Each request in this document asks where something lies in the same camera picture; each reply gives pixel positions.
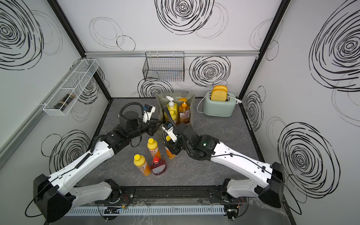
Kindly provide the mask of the green fabric shopping bag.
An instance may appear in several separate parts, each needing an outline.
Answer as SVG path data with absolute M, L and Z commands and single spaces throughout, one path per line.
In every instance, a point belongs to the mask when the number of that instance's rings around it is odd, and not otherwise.
M 195 95 L 188 93 L 187 91 L 175 92 L 175 93 L 162 93 L 156 94 L 156 111 L 158 116 L 156 119 L 162 122 L 162 124 L 168 121 L 168 117 L 164 112 L 164 106 L 176 116 L 176 126 L 180 129 L 182 127 L 188 127 L 188 129 L 194 131 L 193 123 L 195 116 Z

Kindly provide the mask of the orange pump soap bottle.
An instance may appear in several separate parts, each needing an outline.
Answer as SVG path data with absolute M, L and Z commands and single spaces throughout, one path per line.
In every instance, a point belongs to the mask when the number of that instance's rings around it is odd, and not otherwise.
M 180 98 L 179 101 L 181 102 L 178 112 L 179 112 L 179 123 L 189 124 L 190 123 L 190 116 L 191 110 L 189 104 L 187 103 L 187 98 Z

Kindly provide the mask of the yellow pump soap bottle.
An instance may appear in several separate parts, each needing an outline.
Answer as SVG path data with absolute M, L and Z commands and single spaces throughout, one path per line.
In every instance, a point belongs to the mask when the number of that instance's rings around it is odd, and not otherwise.
M 174 102 L 174 99 L 171 96 L 166 96 L 166 98 L 169 100 L 168 104 L 166 105 L 167 109 L 169 111 L 170 110 L 175 111 L 177 113 L 177 120 L 178 120 L 178 106 L 177 106 L 177 103 Z

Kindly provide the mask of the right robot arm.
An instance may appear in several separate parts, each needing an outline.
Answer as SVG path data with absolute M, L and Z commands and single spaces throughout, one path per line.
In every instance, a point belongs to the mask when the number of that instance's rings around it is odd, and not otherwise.
M 184 150 L 192 159 L 219 163 L 247 177 L 247 180 L 243 181 L 225 180 L 225 197 L 257 197 L 271 207 L 282 207 L 285 170 L 280 163 L 268 164 L 255 160 L 231 149 L 214 137 L 199 136 L 195 132 L 184 134 L 164 131 L 163 139 L 174 155 Z

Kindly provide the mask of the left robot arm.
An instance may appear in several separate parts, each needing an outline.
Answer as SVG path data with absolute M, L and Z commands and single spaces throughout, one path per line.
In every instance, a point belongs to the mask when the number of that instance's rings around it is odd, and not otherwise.
M 77 184 L 101 163 L 130 145 L 132 139 L 144 133 L 153 136 L 162 123 L 152 118 L 144 122 L 132 111 L 126 115 L 130 116 L 129 124 L 119 124 L 111 132 L 98 136 L 90 150 L 78 159 L 49 176 L 41 174 L 34 180 L 33 201 L 46 222 L 55 222 L 70 210 L 90 202 L 120 201 L 121 188 L 112 179 L 84 187 Z

